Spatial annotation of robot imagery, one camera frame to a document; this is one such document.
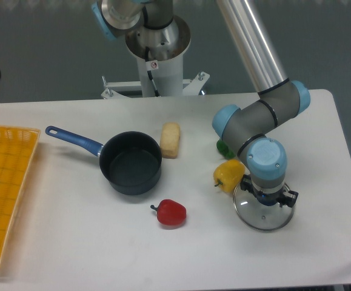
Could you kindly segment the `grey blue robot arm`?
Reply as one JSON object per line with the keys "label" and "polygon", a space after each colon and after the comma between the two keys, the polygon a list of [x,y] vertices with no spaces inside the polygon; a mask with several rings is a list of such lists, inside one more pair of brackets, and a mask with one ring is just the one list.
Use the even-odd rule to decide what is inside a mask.
{"label": "grey blue robot arm", "polygon": [[[250,172],[241,188],[265,206],[293,207],[298,194],[284,182],[286,153],[266,135],[308,108],[310,93],[288,78],[252,1],[218,1],[218,7],[259,98],[244,109],[223,107],[212,126]],[[186,92],[181,73],[162,70],[181,58],[191,40],[172,1],[95,1],[91,10],[108,39],[125,38],[138,61],[143,96]]]}

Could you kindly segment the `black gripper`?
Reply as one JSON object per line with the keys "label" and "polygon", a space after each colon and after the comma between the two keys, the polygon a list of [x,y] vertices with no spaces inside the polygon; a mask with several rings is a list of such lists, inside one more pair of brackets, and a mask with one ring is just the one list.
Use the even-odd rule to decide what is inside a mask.
{"label": "black gripper", "polygon": [[274,206],[279,204],[280,207],[287,206],[293,208],[296,204],[299,193],[290,190],[286,183],[274,189],[257,189],[252,182],[250,175],[244,175],[240,182],[240,189],[251,193],[258,202],[265,206]]}

